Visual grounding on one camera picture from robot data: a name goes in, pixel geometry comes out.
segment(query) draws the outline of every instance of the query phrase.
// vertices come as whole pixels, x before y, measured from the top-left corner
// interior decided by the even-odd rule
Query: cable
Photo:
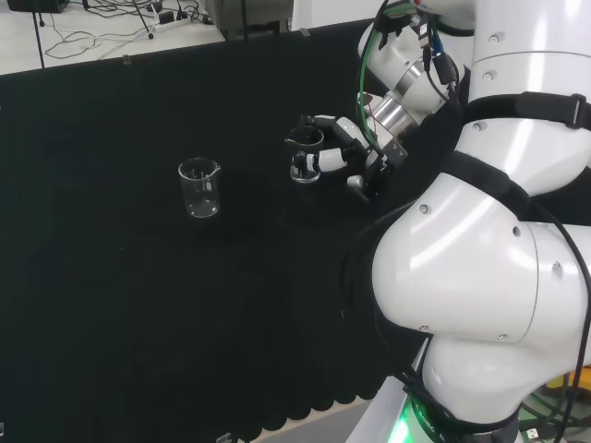
[[[109,39],[109,38],[105,38],[105,37],[106,36],[132,37],[132,36],[136,35],[138,32],[144,30],[143,28],[139,28],[138,30],[136,30],[135,32],[132,32],[130,34],[115,34],[115,33],[112,33],[112,32],[107,32],[106,34],[101,34],[101,35],[94,35],[93,33],[86,32],[85,30],[61,30],[62,32],[70,32],[66,37],[64,37],[64,35],[60,32],[60,30],[58,30],[55,27],[54,15],[50,13],[50,17],[52,18],[52,28],[57,33],[57,35],[60,36],[60,38],[62,39],[62,41],[56,43],[51,48],[47,49],[45,51],[45,55],[47,55],[49,57],[52,57],[54,59],[57,59],[57,60],[65,60],[67,58],[75,57],[77,55],[82,55],[82,54],[86,53],[90,49],[96,49],[96,48],[98,48],[103,41],[108,41],[108,42],[122,42],[124,45],[125,44],[128,44],[128,43],[131,43],[131,42],[134,42],[137,38],[132,39],[132,40],[129,40],[129,41],[121,41],[121,40],[118,40],[118,39]],[[70,40],[72,38],[72,36],[78,35],[78,34],[86,35],[86,37],[80,37],[78,39]],[[53,49],[55,49],[56,47],[58,47],[58,46],[60,46],[62,44],[73,43],[73,42],[80,42],[82,40],[92,40],[92,45],[87,46],[82,51],[80,51],[78,53],[75,53],[75,54],[69,54],[69,55],[65,55],[65,56],[50,54],[50,52]],[[111,52],[109,52],[107,54],[103,54],[101,57],[99,57],[99,60],[102,59],[102,58],[104,58],[106,55],[110,54]]]
[[[437,20],[438,29],[444,34],[451,35],[452,37],[474,37],[474,30],[460,30],[450,25],[440,22],[440,17],[435,18]]]
[[[450,104],[450,99],[448,99],[445,94],[443,94],[443,92],[441,92],[440,89],[435,85],[430,71],[426,70],[425,73],[427,74],[428,82],[431,84],[435,92],[437,92],[437,95],[439,95],[446,103]]]
[[[41,47],[41,37],[39,37],[39,28],[37,28],[37,17],[35,16],[34,12],[33,12],[33,23],[35,23],[35,36],[37,37],[37,47],[39,48],[39,58],[41,59],[41,69],[45,69],[45,62],[43,61],[43,49]]]
[[[383,13],[383,10],[386,7],[387,3],[388,3],[388,0],[384,0],[384,2],[381,4],[378,14],[376,14],[376,17],[374,20],[374,27],[375,27],[375,22],[380,17],[380,14]],[[359,129],[361,130],[361,134],[363,135],[363,138],[366,140],[366,142],[369,144],[369,146],[373,150],[376,151],[376,153],[381,158],[384,156],[384,153],[381,150],[378,143],[376,142],[376,140],[374,139],[373,135],[371,135],[369,133],[368,122],[365,117],[365,104],[364,104],[365,71],[366,71],[366,68],[368,65],[369,55],[371,54],[371,49],[373,47],[373,44],[374,44],[376,38],[377,38],[377,32],[374,28],[372,28],[370,34],[368,35],[368,38],[366,39],[366,43],[363,47],[363,51],[361,52],[361,56],[360,56],[361,63],[359,64],[359,69],[357,70],[357,78],[356,78],[356,80],[357,80],[356,85],[358,85],[359,93],[356,95],[355,107],[356,107],[357,125],[359,126]]]
[[[587,341],[589,337],[589,329],[591,328],[591,275],[589,274],[589,269],[585,263],[585,259],[583,258],[581,251],[579,251],[579,248],[577,247],[576,243],[574,242],[573,238],[568,233],[568,231],[564,228],[564,226],[562,226],[562,223],[549,210],[541,206],[539,203],[533,202],[533,205],[549,222],[554,223],[554,225],[561,232],[567,245],[573,251],[573,255],[576,258],[581,273],[583,274],[585,286],[587,289],[587,310],[585,313],[585,321],[583,323],[583,333],[581,338],[581,344],[579,346],[579,354],[577,357],[576,368],[574,369],[573,386],[569,392],[568,400],[566,402],[566,408],[564,409],[561,427],[559,429],[558,435],[554,439],[555,443],[560,443],[562,437],[564,436],[564,431],[568,426],[571,412],[573,411],[576,391],[579,388],[579,382],[581,381],[583,366],[585,364],[585,350],[587,347]]]

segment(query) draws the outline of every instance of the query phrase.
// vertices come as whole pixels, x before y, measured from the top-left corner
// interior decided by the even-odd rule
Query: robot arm
[[[591,2],[422,0],[419,7],[475,17],[470,103],[526,91],[591,97]],[[403,47],[401,37],[396,42]],[[415,64],[410,54],[373,54],[371,69],[396,91],[408,72],[401,74],[405,62]],[[430,85],[420,78],[399,102],[418,123],[439,105],[427,98]],[[586,105],[572,103],[577,123]],[[591,160],[591,131],[535,116],[531,106],[528,112],[483,113],[464,126],[456,151],[505,173],[532,197],[583,171]],[[566,228],[591,262],[591,228]],[[425,385],[460,420],[506,419],[533,389],[577,361],[587,288],[564,237],[553,226],[519,220],[453,174],[440,174],[383,236],[373,285],[386,318],[434,334]]]

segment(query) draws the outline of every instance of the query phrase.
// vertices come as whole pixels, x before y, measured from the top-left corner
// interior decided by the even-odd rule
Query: white floor
[[[183,7],[194,5],[193,0],[180,0]],[[177,8],[176,0],[164,0],[164,7]],[[43,14],[45,27],[40,28],[40,36],[43,51],[47,51],[53,45],[62,41],[62,38],[54,31],[52,18],[49,14]],[[45,67],[70,65],[100,58],[120,57],[124,54],[144,54],[156,51],[164,51],[173,48],[194,46],[211,42],[223,42],[222,34],[213,25],[203,25],[197,21],[186,19],[183,24],[171,23],[154,32],[153,40],[148,39],[148,32],[142,30],[143,25],[137,16],[122,16],[115,18],[102,18],[84,10],[82,5],[69,4],[61,14],[54,14],[55,28],[64,37],[70,31],[84,30],[94,35],[112,32],[115,34],[131,34],[131,37],[105,36],[98,47],[87,50],[84,54],[72,56],[66,59],[52,58],[43,54]],[[148,25],[151,18],[146,18]],[[71,40],[78,37],[88,37],[84,34],[72,36]],[[49,54],[54,56],[68,56],[76,54],[93,44],[92,38],[84,38],[77,42],[60,44]],[[13,72],[28,71],[41,68],[39,50],[35,29],[30,13],[13,12],[8,8],[6,0],[0,0],[0,75]]]

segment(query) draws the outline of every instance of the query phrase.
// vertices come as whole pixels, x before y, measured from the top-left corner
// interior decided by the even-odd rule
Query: black cable
[[[587,289],[587,310],[585,313],[585,321],[583,323],[583,333],[581,338],[581,344],[579,346],[579,354],[577,357],[576,368],[574,369],[573,385],[571,387],[568,400],[566,402],[566,408],[564,409],[561,427],[558,431],[558,435],[554,439],[555,443],[560,443],[562,437],[564,436],[564,431],[566,430],[569,424],[569,417],[571,415],[571,412],[573,411],[576,391],[581,381],[583,366],[585,365],[585,350],[587,347],[587,341],[589,337],[589,329],[591,328],[591,275],[589,274],[589,269],[585,264],[585,259],[583,258],[581,251],[579,251],[579,248],[577,247],[576,243],[574,242],[573,238],[568,233],[568,231],[564,228],[564,226],[562,226],[562,223],[549,210],[541,206],[539,203],[533,202],[533,205],[546,218],[547,221],[554,223],[554,225],[561,232],[567,245],[573,251],[573,255],[576,258],[579,268],[583,274],[585,286]]]
[[[437,20],[437,29],[443,32],[444,34],[451,35],[452,37],[473,37],[474,30],[460,30],[458,28],[454,28],[453,26],[446,25],[445,23],[440,22],[440,18],[436,17]]]
[[[37,37],[37,47],[39,48],[39,58],[41,58],[41,69],[45,69],[45,62],[43,61],[43,49],[41,47],[41,37],[39,37],[39,28],[37,28],[37,16],[35,16],[34,12],[33,12],[33,23],[35,23],[35,36]]]
[[[64,39],[64,36],[62,35],[62,33],[61,33],[59,30],[57,30],[57,29],[55,28],[54,14],[52,14],[52,13],[50,12],[50,13],[49,13],[49,17],[51,17],[51,18],[52,18],[52,26],[54,27],[54,31],[55,31],[55,32],[57,32],[57,35],[59,35],[59,36],[60,36],[60,38],[62,39],[62,42],[65,42],[66,40]]]
[[[244,40],[248,40],[247,0],[240,0],[240,7],[242,8],[242,31],[244,32]]]
[[[556,415],[558,415],[559,413],[562,414],[562,405],[564,404],[564,401],[568,395],[568,391],[569,391],[569,375],[565,374],[564,376],[562,376],[562,392],[561,392],[560,398],[558,399],[558,401],[556,402],[555,405],[551,405],[551,404],[546,403],[544,401],[544,403],[546,403],[548,405],[548,409],[550,410],[550,414],[546,418],[544,418],[539,425],[543,425],[547,422],[552,421],[552,419]],[[536,399],[538,399],[538,396],[536,394],[532,394],[532,398],[534,398],[534,400],[536,400]]]
[[[435,82],[433,81],[433,78],[431,78],[431,72],[430,71],[425,71],[425,73],[427,74],[428,82],[431,84],[431,86],[433,87],[433,89],[435,90],[435,92],[437,92],[437,95],[439,95],[446,103],[451,104],[450,103],[450,99],[448,99],[447,97],[445,97],[445,94],[443,92],[441,92],[440,89],[435,85]]]

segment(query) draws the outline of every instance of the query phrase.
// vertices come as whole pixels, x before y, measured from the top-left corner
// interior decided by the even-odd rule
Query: black tablecloth
[[[344,321],[338,271],[356,232],[432,180],[458,117],[409,140],[374,208],[343,180],[296,186],[282,143],[302,113],[353,116],[365,27],[0,78],[6,441],[254,438],[369,399],[413,359],[420,337],[387,331],[385,353]],[[223,168],[204,223],[176,171],[198,155]]]

